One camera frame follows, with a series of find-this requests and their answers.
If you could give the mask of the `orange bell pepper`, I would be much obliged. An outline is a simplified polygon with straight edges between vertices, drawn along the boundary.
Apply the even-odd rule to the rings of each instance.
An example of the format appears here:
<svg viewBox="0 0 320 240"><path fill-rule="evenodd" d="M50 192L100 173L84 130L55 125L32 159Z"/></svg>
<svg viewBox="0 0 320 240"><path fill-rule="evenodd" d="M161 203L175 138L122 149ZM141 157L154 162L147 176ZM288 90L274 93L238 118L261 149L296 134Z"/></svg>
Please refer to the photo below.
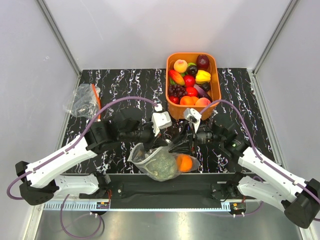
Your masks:
<svg viewBox="0 0 320 240"><path fill-rule="evenodd" d="M176 158L177 168L180 172L186 173L191 171L193 160L189 155L179 154Z"/></svg>

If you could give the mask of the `polka dot zip bag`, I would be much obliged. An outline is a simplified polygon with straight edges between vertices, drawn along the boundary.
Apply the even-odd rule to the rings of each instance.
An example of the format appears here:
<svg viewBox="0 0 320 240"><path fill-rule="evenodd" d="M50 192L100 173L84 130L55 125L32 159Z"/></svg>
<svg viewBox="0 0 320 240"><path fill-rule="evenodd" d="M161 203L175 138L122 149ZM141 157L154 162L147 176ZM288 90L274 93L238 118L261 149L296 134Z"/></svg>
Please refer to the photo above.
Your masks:
<svg viewBox="0 0 320 240"><path fill-rule="evenodd" d="M186 153L170 153L174 144L170 140L166 142L167 146L152 150L146 150L143 143L138 143L132 149L127 161L158 182L171 180L198 169L200 162L196 157Z"/></svg>

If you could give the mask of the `green netted melon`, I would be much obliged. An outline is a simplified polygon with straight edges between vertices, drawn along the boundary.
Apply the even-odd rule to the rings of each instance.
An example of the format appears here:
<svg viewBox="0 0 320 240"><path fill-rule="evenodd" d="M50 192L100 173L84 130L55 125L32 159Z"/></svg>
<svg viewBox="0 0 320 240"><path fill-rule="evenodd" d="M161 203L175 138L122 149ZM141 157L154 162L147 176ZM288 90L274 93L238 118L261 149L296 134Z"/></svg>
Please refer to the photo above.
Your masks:
<svg viewBox="0 0 320 240"><path fill-rule="evenodd" d="M158 182L173 179L178 174L176 158L167 151L159 151L150 155L144 165L144 170Z"/></svg>

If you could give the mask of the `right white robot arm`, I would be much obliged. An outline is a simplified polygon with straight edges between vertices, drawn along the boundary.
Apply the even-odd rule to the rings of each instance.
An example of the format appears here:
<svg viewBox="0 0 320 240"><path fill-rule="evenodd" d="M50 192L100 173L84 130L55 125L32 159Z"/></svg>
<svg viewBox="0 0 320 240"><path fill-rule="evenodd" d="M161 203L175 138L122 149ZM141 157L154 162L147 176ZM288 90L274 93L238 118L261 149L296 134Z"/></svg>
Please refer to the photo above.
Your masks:
<svg viewBox="0 0 320 240"><path fill-rule="evenodd" d="M212 147L228 160L250 170L263 182L237 172L227 181L225 193L232 198L241 195L265 202L284 213L296 226L307 229L317 221L320 212L320 182L307 181L276 164L243 137L232 126L201 125L194 131L187 122L173 138L173 153L193 154L199 145Z"/></svg>

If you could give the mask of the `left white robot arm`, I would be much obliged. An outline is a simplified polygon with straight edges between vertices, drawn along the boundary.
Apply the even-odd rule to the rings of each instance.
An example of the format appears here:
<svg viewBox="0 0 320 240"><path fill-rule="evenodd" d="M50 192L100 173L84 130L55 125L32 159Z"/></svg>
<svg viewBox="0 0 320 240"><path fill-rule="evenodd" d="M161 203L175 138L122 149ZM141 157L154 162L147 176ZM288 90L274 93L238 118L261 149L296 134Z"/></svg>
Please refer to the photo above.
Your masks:
<svg viewBox="0 0 320 240"><path fill-rule="evenodd" d="M118 147L121 143L142 144L146 150L166 146L161 131L172 125L167 111L154 112L142 123L135 109L123 109L115 117L98 120L70 143L36 162L20 161L15 165L22 183L22 199L31 206L53 198L75 196L80 199L107 199L111 196L110 180L102 173L67 176L63 173L75 165Z"/></svg>

